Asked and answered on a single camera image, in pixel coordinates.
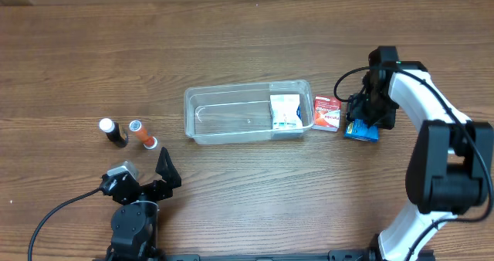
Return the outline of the white medicine box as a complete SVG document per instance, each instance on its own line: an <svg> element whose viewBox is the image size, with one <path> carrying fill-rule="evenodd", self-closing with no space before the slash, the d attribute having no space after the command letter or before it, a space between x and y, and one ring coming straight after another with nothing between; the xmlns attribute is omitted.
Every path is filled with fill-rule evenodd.
<svg viewBox="0 0 494 261"><path fill-rule="evenodd" d="M298 130L303 127L299 94L271 95L270 107L274 130Z"/></svg>

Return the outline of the clear plastic container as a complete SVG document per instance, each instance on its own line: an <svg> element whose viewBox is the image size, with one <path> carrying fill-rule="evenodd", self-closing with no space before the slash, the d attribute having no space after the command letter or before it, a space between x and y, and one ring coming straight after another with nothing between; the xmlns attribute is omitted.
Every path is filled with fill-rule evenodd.
<svg viewBox="0 0 494 261"><path fill-rule="evenodd" d="M298 96L293 113L301 120L299 127L273 127L275 95ZM293 139L313 124L313 95L305 80L199 86L184 92L184 132L201 145Z"/></svg>

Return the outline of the dark bottle white cap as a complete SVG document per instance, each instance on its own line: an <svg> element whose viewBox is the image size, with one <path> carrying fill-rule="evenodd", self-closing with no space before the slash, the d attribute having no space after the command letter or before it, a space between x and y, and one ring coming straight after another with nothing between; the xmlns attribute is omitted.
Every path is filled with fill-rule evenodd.
<svg viewBox="0 0 494 261"><path fill-rule="evenodd" d="M99 122L99 127L107 138L117 147L126 147L128 144L127 132L110 118L103 118Z"/></svg>

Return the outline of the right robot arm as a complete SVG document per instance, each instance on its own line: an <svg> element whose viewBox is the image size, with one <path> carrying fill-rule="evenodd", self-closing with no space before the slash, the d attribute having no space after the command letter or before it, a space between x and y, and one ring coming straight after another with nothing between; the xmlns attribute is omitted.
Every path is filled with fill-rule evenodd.
<svg viewBox="0 0 494 261"><path fill-rule="evenodd" d="M493 210L493 127L457 110L419 61L393 46L368 56L360 92L349 96L350 127L392 129L402 109L418 131L405 175L408 200L368 249L331 251L330 260L433 260L423 248L447 223L477 223Z"/></svg>

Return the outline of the blue medicine box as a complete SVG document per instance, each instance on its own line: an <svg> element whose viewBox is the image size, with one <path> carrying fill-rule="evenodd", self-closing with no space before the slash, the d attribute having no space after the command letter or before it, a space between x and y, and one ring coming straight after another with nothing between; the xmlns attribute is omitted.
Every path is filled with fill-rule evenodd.
<svg viewBox="0 0 494 261"><path fill-rule="evenodd" d="M379 132L376 126L368 127L363 120L356 119L347 123L344 137L375 143L379 140Z"/></svg>

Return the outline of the red medicine box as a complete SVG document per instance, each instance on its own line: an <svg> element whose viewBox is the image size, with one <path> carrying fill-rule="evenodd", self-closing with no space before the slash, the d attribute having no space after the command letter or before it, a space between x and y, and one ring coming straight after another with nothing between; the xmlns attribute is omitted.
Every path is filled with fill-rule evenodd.
<svg viewBox="0 0 494 261"><path fill-rule="evenodd" d="M342 103L336 97L315 96L313 129L337 132Z"/></svg>

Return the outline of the orange tube bottle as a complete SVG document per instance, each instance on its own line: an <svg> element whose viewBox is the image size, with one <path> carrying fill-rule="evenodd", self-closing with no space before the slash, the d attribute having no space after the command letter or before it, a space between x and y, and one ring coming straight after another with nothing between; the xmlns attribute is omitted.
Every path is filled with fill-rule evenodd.
<svg viewBox="0 0 494 261"><path fill-rule="evenodd" d="M147 132L147 129L144 127L140 120L132 120L129 123L129 129L136 135L137 139L143 144L146 149L152 150L156 148L156 137L150 135Z"/></svg>

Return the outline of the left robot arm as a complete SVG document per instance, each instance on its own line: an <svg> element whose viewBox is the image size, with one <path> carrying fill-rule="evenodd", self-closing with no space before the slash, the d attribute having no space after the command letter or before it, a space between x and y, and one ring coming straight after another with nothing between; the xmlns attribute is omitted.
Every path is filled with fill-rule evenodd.
<svg viewBox="0 0 494 261"><path fill-rule="evenodd" d="M134 164L125 161L102 176L102 193L121 204L110 222L113 235L106 260L166 260L157 245L158 202L173 196L173 190L181 186L181 176L165 147L155 172L160 180L140 185Z"/></svg>

